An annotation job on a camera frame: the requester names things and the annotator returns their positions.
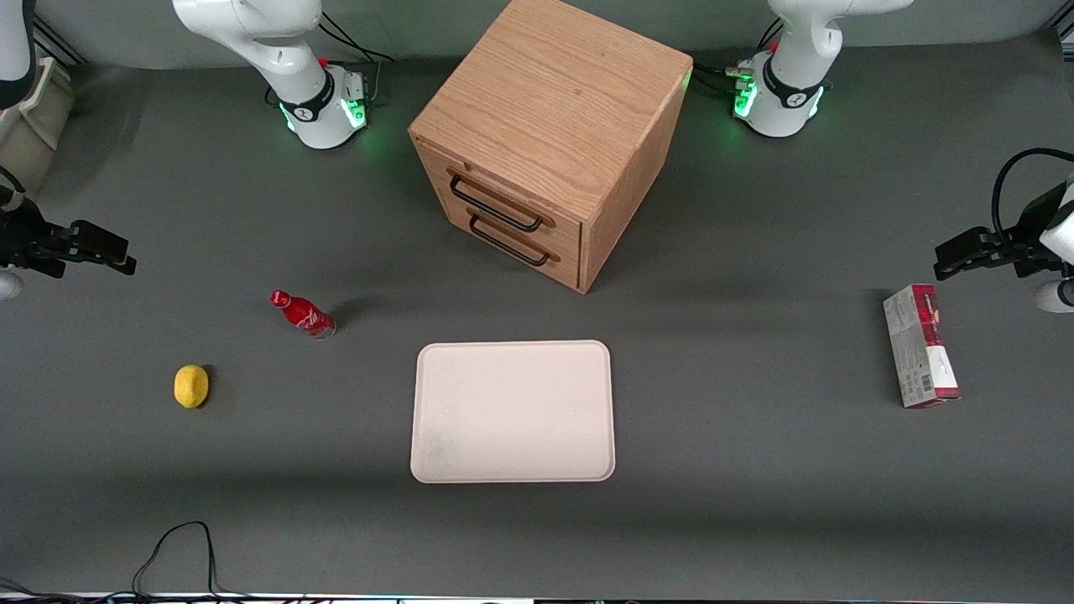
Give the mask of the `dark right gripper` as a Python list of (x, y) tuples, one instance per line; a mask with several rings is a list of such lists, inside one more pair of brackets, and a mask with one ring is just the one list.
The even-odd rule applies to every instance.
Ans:
[(116, 236), (96, 222), (72, 222), (74, 255), (56, 238), (58, 226), (46, 221), (29, 200), (3, 203), (1, 210), (1, 267), (34, 270), (61, 279), (68, 263), (93, 263), (127, 276), (137, 272), (137, 260), (128, 253), (127, 238)]

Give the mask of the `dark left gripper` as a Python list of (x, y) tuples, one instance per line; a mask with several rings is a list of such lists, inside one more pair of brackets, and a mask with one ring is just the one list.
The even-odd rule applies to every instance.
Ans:
[(1040, 244), (1040, 234), (1032, 230), (1005, 230), (993, 238), (985, 226), (975, 226), (937, 246), (935, 254), (937, 282), (948, 281), (975, 268), (1010, 265), (1018, 279), (1050, 271), (1050, 253)]

